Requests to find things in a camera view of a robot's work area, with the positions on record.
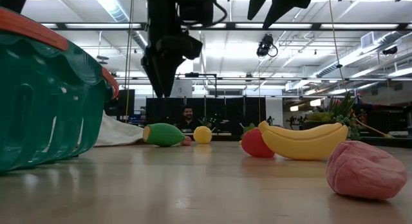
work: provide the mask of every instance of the white cloth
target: white cloth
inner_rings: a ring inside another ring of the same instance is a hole
[[[103,111],[102,124],[95,146],[127,145],[143,138],[143,128],[119,122]]]

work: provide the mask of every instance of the yellow ball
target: yellow ball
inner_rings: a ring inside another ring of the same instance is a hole
[[[212,131],[206,126],[197,127],[194,130],[193,138],[199,144],[208,144],[212,140]]]

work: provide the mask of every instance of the wooden table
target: wooden table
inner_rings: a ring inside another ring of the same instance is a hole
[[[384,148],[411,175],[412,151]],[[325,162],[248,157],[236,142],[100,147],[0,177],[1,223],[412,223],[412,185],[385,202],[344,198]]]

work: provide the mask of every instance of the green plastic basket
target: green plastic basket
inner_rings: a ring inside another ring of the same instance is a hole
[[[3,19],[19,23],[16,15],[0,9],[0,23]],[[109,75],[106,69],[72,42],[65,39],[62,50],[55,47],[62,46],[62,39],[60,45],[51,46],[25,32],[0,24],[0,172],[91,149],[104,103],[118,90],[103,77]]]

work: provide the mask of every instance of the yellow banana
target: yellow banana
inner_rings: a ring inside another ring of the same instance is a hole
[[[329,157],[348,136],[348,128],[339,123],[309,130],[293,131],[259,124],[263,141],[276,154],[294,160],[318,160]]]

